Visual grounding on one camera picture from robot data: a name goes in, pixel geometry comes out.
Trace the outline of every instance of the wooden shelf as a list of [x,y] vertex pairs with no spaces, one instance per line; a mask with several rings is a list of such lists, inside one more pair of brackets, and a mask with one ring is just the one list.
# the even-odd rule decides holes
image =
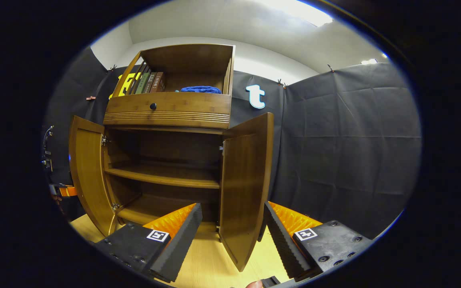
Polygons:
[[216,173],[212,170],[141,164],[121,168],[109,168],[106,173],[124,178],[181,187],[220,188]]
[[[158,219],[170,212],[161,211],[161,207],[155,201],[150,201],[148,197],[140,197],[117,213],[118,217],[145,225]],[[216,232],[216,223],[203,221],[197,232]]]

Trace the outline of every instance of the wooden cabinet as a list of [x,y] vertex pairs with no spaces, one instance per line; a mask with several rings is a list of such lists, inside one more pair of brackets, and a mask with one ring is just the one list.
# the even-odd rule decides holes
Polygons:
[[[191,44],[152,50],[141,51],[130,67],[143,55],[152,69],[178,73],[173,85],[193,86],[202,83],[190,82],[202,81],[200,75],[222,75],[221,89],[230,93],[233,46]],[[201,55],[208,63],[220,64],[220,70],[209,64],[192,66],[205,59]],[[174,61],[174,56],[191,57]],[[218,62],[218,57],[225,60]],[[190,71],[198,76],[181,77]],[[172,85],[170,78],[166,82]],[[72,178],[101,233],[113,233],[117,221],[146,224],[199,202],[199,231],[219,233],[242,271],[258,238],[267,200],[273,115],[265,113],[229,129],[230,109],[230,94],[167,91],[113,97],[104,126],[74,117],[69,140]]]

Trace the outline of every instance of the cabinet door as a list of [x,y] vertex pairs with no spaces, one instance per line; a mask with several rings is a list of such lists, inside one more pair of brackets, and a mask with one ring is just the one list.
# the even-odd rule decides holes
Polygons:
[[69,162],[79,201],[97,229],[108,236],[115,230],[116,223],[103,179],[103,132],[104,126],[74,116],[69,135]]
[[265,113],[223,133],[220,239],[241,272],[259,236],[267,200],[273,114]]

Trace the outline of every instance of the blue towel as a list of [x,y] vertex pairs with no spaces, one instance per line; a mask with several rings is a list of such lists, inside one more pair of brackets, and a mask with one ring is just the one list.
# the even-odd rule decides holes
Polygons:
[[222,91],[216,87],[212,86],[192,86],[192,87],[184,87],[181,89],[181,92],[199,92],[199,93],[215,93],[221,94]]

